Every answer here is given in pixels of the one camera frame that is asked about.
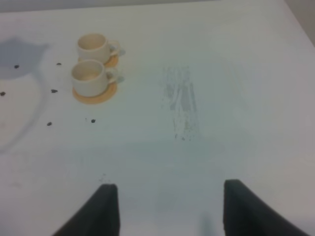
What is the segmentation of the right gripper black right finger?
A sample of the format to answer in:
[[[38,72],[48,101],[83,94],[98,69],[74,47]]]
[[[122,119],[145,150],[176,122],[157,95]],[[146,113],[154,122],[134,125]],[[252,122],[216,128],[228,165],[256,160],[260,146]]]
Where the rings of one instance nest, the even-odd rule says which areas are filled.
[[[305,236],[238,179],[224,182],[223,226],[226,236]]]

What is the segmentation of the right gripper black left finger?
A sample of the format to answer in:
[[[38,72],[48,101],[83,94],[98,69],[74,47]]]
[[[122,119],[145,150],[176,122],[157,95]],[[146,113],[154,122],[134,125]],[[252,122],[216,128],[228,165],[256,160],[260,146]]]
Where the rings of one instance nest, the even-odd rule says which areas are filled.
[[[120,226],[118,188],[103,184],[54,235],[118,236]]]

